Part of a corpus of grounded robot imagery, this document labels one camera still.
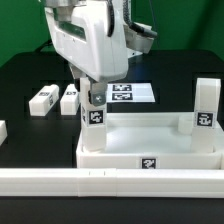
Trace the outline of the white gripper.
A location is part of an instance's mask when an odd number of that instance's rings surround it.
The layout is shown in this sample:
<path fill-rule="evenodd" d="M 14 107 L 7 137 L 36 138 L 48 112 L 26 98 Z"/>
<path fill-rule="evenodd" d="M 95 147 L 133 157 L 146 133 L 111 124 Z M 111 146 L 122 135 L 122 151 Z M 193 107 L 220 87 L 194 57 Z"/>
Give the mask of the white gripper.
<path fill-rule="evenodd" d="M 52 43 L 65 58 L 80 91 L 90 80 L 90 103 L 106 103 L 107 84 L 126 76 L 128 56 L 122 6 L 114 0 L 43 0 Z"/>

